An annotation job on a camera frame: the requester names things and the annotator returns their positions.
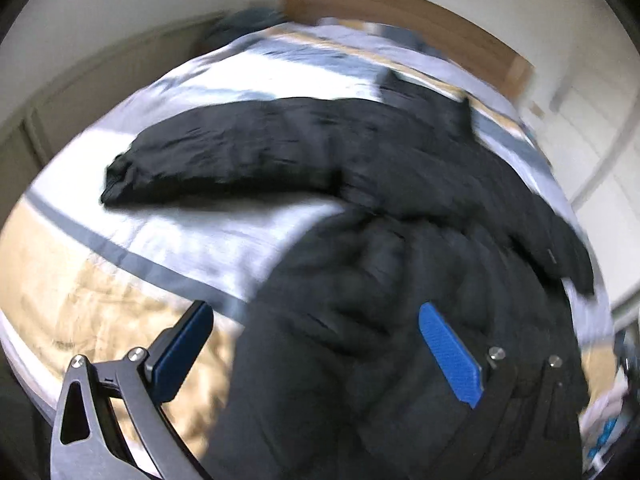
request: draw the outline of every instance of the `jacket sleeve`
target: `jacket sleeve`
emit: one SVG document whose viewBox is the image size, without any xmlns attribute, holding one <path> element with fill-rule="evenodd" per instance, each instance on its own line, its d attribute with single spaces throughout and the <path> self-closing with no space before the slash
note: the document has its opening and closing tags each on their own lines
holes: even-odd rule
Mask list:
<svg viewBox="0 0 640 480">
<path fill-rule="evenodd" d="M 388 105 L 290 98 L 196 108 L 142 132 L 107 168 L 107 206 L 186 194 L 308 190 L 374 214 L 482 224 L 553 278 L 593 293 L 575 232 L 508 164 Z"/>
</svg>

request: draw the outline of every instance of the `dark fabric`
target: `dark fabric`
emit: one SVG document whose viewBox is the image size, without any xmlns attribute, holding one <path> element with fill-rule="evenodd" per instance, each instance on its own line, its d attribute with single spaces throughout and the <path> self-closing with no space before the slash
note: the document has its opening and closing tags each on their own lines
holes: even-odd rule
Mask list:
<svg viewBox="0 0 640 480">
<path fill-rule="evenodd" d="M 51 427 L 21 389 L 0 347 L 0 478 L 48 480 Z"/>
<path fill-rule="evenodd" d="M 447 56 L 441 50 L 438 50 L 434 46 L 428 44 L 422 38 L 422 35 L 418 32 L 411 30 L 410 28 L 395 27 L 393 25 L 379 24 L 380 36 L 394 41 L 397 44 L 404 46 L 405 48 L 421 52 L 427 56 L 439 57 L 440 59 L 447 59 Z"/>
<path fill-rule="evenodd" d="M 287 21 L 286 17 L 270 7 L 249 7 L 225 16 L 207 31 L 200 50 L 202 53 L 217 50 L 245 34 L 257 32 Z"/>
<path fill-rule="evenodd" d="M 293 245 L 248 306 L 203 460 L 217 480 L 428 478 L 470 409 L 420 335 L 426 301 L 524 367 L 559 355 L 564 420 L 588 401 L 560 281 L 593 292 L 586 248 L 476 142 L 467 102 L 444 110 L 434 92 L 392 89 L 430 112 L 310 98 L 198 108 L 145 130 L 108 167 L 109 206 L 290 190 L 347 203 Z M 533 395 L 535 381 L 518 389 Z M 514 452 L 510 435 L 526 434 L 520 409 L 531 413 L 526 402 L 511 410 L 492 464 Z"/>
</svg>

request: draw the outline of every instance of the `black puffer jacket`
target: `black puffer jacket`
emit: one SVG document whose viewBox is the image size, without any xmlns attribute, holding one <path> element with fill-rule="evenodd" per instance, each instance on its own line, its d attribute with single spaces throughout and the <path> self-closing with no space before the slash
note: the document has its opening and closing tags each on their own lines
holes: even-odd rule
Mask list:
<svg viewBox="0 0 640 480">
<path fill-rule="evenodd" d="M 546 432 L 572 439 L 579 478 L 575 413 L 588 397 L 560 279 L 593 292 L 586 248 L 476 142 L 467 102 L 393 77 L 381 92 L 394 106 L 291 98 L 190 110 L 141 133 L 107 170 L 106 205 L 280 190 L 348 204 L 249 304 L 205 466 L 218 480 L 429 478 L 471 411 L 418 330 L 430 301 L 523 369 L 564 360 Z M 521 381 L 476 475 L 522 449 L 536 387 Z"/>
</svg>

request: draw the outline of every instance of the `blue object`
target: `blue object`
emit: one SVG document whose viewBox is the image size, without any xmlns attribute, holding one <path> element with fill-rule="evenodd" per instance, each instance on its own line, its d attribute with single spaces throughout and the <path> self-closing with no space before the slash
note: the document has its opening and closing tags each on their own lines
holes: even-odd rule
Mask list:
<svg viewBox="0 0 640 480">
<path fill-rule="evenodd" d="M 431 303 L 420 307 L 418 326 L 458 400 L 474 408 L 482 396 L 482 368 Z"/>
<path fill-rule="evenodd" d="M 178 393 L 187 373 L 213 329 L 213 309 L 194 303 L 180 321 L 167 329 L 149 348 L 150 396 L 156 404 L 169 402 Z"/>
<path fill-rule="evenodd" d="M 613 428 L 615 428 L 617 421 L 618 421 L 618 418 L 613 417 L 604 423 L 604 427 L 602 428 L 602 433 L 598 437 L 596 441 L 596 445 L 593 446 L 587 453 L 588 458 L 594 458 L 598 454 L 598 452 L 602 449 L 602 447 L 607 443 L 607 440 L 609 440 L 609 437 L 611 436 L 611 432 L 613 431 Z"/>
</svg>

